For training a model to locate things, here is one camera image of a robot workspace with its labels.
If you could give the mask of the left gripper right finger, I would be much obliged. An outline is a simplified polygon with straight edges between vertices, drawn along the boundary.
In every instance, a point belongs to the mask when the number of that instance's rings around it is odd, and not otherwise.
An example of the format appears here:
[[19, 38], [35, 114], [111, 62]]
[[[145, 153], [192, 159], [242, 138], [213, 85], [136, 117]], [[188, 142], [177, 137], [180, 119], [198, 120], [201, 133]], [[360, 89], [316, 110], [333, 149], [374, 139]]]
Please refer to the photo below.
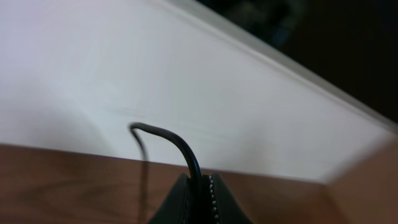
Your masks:
[[238, 205], [222, 176], [212, 173], [203, 176], [202, 223], [206, 224], [251, 224]]

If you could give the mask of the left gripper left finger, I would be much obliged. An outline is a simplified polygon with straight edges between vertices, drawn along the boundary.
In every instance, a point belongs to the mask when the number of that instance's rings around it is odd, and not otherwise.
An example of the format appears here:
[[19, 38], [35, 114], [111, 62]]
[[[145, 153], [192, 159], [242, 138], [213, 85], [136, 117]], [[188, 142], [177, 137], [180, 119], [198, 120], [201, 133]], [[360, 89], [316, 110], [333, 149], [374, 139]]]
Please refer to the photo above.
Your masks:
[[189, 224], [194, 201], [190, 178], [181, 174], [148, 224]]

